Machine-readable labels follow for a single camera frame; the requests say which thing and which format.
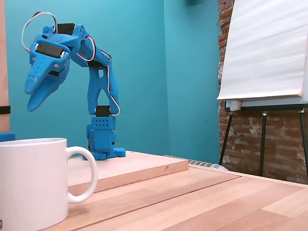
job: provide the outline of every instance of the blue wall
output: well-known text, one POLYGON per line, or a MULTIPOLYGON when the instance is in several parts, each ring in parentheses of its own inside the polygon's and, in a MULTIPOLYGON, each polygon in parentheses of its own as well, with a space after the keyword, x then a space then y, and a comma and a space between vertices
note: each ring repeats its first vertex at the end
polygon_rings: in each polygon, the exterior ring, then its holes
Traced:
MULTIPOLYGON (((65 137, 68 145, 87 147, 86 125, 89 71, 71 63, 60 88, 36 111, 26 110, 24 93, 30 70, 21 45, 24 24, 37 11, 49 11, 59 23, 83 24, 96 44, 113 56, 121 115, 117 118, 118 147, 167 154, 167 80, 164 8, 161 0, 7 0, 6 31, 11 128, 17 139, 65 137)), ((46 25, 48 15, 34 19, 26 30, 29 46, 46 25)), ((102 92, 100 102, 107 102, 102 92)))
POLYGON ((218 0, 164 0, 170 155, 218 162, 218 0))
MULTIPOLYGON (((69 146, 87 147, 86 68, 71 63, 64 84, 36 111, 26 110, 30 64, 21 31, 35 12, 49 11, 59 23, 83 24, 113 55, 118 147, 218 161, 218 0, 7 0, 5 7, 11 126, 18 139, 65 137, 69 146)), ((53 25, 48 15, 31 22, 27 46, 45 25, 53 25)), ((103 92, 99 102, 107 103, 103 92)))

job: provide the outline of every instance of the wooden table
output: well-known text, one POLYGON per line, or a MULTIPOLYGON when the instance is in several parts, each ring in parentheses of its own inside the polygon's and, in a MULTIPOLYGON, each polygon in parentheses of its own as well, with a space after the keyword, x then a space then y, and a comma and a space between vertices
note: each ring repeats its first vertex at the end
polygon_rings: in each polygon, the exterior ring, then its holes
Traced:
POLYGON ((307 231, 308 186, 190 166, 95 193, 52 231, 307 231))

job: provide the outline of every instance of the white mug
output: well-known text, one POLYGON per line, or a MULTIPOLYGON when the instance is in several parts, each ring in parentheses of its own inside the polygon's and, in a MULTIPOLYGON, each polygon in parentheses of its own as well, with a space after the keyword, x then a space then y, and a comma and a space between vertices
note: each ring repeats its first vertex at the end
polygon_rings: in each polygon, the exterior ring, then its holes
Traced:
POLYGON ((68 203, 87 200, 97 184, 93 155, 85 148, 67 148, 66 139, 45 138, 0 142, 0 231, 37 231, 68 215, 68 203), (68 192, 67 160, 85 155, 92 177, 80 196, 68 192))

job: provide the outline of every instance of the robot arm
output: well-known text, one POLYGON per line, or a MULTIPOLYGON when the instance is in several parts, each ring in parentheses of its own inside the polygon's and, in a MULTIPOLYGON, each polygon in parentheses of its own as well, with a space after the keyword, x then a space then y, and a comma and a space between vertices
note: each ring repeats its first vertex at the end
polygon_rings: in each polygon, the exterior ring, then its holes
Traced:
POLYGON ((36 110, 59 88, 69 72, 70 60, 73 60, 81 67, 89 67, 89 113, 96 115, 97 100, 100 91, 104 90, 109 99, 110 114, 120 114, 111 56, 95 45, 94 39, 83 25, 46 26, 43 34, 36 36, 27 51, 30 53, 32 65, 25 86, 25 92, 31 95, 27 106, 29 111, 36 110), (99 76, 99 70, 103 70, 103 77, 99 76))
POLYGON ((31 95, 28 110, 36 110, 59 88, 69 72, 71 60, 81 67, 88 67, 88 110, 94 115, 91 124, 87 126, 89 150, 96 160, 125 156, 123 148, 113 147, 116 141, 115 116, 120 114, 120 107, 111 55, 96 46, 83 25, 57 24, 54 16, 55 26, 44 27, 43 34, 37 35, 28 49, 23 43, 25 28, 32 19, 41 14, 53 16, 48 12, 36 13, 26 23, 22 32, 22 44, 30 54, 32 65, 25 86, 25 92, 31 95), (99 76, 100 70, 103 70, 103 76, 99 76), (107 106, 98 106, 101 90, 105 91, 109 99, 107 106))

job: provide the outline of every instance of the brick wall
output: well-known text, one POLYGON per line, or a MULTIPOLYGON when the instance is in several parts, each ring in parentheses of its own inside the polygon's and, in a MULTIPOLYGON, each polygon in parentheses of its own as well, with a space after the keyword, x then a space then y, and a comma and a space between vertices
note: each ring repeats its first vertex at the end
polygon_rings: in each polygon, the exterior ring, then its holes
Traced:
MULTIPOLYGON (((220 62, 218 82, 221 83, 223 62, 234 0, 219 0, 220 62)), ((219 130, 222 147, 228 113, 220 102, 219 130)), ((262 112, 234 113, 223 166, 229 170, 258 175, 260 159, 262 112)), ((266 127, 264 177, 308 183, 298 112, 269 112, 266 127)))

